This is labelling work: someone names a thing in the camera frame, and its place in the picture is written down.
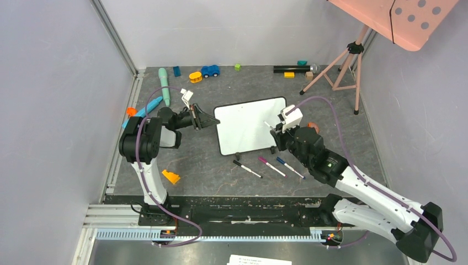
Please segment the white whiteboard black frame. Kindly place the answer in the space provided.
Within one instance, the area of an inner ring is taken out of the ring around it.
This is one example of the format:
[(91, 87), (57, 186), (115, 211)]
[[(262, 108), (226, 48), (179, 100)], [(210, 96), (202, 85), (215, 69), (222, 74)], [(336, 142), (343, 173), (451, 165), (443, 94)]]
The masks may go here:
[(220, 121), (216, 133), (220, 154), (236, 155), (269, 149), (275, 145), (270, 129), (279, 122), (278, 114), (286, 107), (285, 97), (271, 97), (216, 106), (214, 117)]

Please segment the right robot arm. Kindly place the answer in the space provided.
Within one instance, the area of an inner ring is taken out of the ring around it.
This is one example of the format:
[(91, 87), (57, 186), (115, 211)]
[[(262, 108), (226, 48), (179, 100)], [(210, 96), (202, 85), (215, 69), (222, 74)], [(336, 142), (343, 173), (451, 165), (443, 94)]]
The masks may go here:
[(423, 205), (374, 182), (346, 158), (327, 149), (313, 128), (277, 127), (270, 134), (278, 149), (289, 151), (315, 180), (363, 202), (356, 205), (341, 196), (328, 195), (318, 211), (323, 224), (360, 226), (388, 239), (407, 257), (428, 262), (443, 231), (440, 206), (432, 202)]

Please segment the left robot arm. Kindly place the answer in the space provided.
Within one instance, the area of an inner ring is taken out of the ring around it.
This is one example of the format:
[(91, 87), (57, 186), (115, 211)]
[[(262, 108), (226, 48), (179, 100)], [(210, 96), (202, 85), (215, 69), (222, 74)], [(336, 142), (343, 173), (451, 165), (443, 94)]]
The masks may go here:
[(161, 180), (157, 166), (160, 149), (178, 149), (182, 142), (179, 129), (192, 127), (201, 130), (220, 124), (219, 119), (203, 111), (196, 103), (184, 107), (179, 113), (163, 107), (153, 118), (133, 116), (119, 140), (119, 153), (137, 173), (142, 190), (143, 205), (140, 216), (151, 218), (160, 225), (173, 219), (173, 209), (168, 206), (168, 192)]

